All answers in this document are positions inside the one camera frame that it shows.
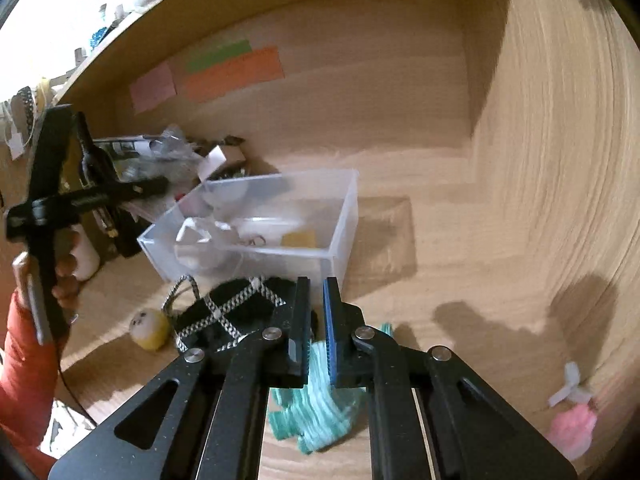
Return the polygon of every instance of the black pouch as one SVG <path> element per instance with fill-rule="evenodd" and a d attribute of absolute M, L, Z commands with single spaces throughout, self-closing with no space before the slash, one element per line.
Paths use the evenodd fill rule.
<path fill-rule="evenodd" d="M 186 281 L 191 283 L 196 301 L 174 316 L 175 293 Z M 251 332 L 268 327 L 274 309 L 291 308 L 295 293 L 296 283 L 283 278 L 241 278 L 221 283 L 201 298 L 193 277 L 183 276 L 162 310 L 174 327 L 180 352 L 194 347 L 222 351 L 233 348 Z"/>

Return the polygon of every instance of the orange sticky note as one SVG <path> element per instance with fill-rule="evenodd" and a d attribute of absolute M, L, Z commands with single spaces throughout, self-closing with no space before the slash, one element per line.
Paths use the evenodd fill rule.
<path fill-rule="evenodd" d="M 169 97 L 175 95 L 174 76 L 171 67 L 165 61 L 154 69 L 140 76 L 131 85 L 129 93 L 135 113 L 155 108 Z"/>
<path fill-rule="evenodd" d="M 278 48 L 268 46 L 237 56 L 189 76 L 184 88 L 189 99 L 206 101 L 274 79 L 284 78 Z"/>

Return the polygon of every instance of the black cable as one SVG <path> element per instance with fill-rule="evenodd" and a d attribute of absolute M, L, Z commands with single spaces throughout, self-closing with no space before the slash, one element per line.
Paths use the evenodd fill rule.
<path fill-rule="evenodd" d="M 80 401 L 78 400 L 78 398 L 71 391 L 71 388 L 69 387 L 69 385 L 66 384 L 65 375 L 62 373 L 60 349 L 58 348 L 58 345 L 56 343 L 54 343 L 54 346 L 56 347 L 56 357 L 58 358 L 58 373 L 60 374 L 60 379 L 62 379 L 62 384 L 65 385 L 65 388 L 68 394 L 71 396 L 71 398 L 76 403 L 78 408 L 80 408 L 80 414 L 83 415 L 90 423 L 92 423 L 94 425 L 94 428 L 96 428 L 98 426 L 98 423 L 94 420 L 94 418 L 91 415 L 89 415 L 88 411 L 84 408 L 82 404 L 80 404 Z"/>

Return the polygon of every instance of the transparent plastic bin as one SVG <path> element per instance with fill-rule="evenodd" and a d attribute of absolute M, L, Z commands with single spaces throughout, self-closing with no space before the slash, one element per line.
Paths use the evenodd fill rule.
<path fill-rule="evenodd" d="M 357 180 L 355 170 L 317 170 L 204 182 L 138 241 L 164 280 L 183 274 L 214 283 L 249 276 L 308 276 L 317 301 L 327 276 L 336 276 L 342 285 L 358 225 Z M 220 245 L 214 268 L 194 271 L 178 261 L 174 250 L 187 217 L 249 225 L 252 234 L 264 234 L 267 245 Z M 278 245 L 283 234 L 307 230 L 315 233 L 317 248 Z"/>

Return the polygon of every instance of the orange jacket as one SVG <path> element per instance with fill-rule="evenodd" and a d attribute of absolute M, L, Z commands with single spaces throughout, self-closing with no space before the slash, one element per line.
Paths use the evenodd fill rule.
<path fill-rule="evenodd" d="M 0 426 L 31 471 L 46 480 L 56 459 L 38 450 L 49 426 L 58 356 L 53 343 L 40 346 L 31 313 L 14 292 L 4 342 L 0 378 Z"/>

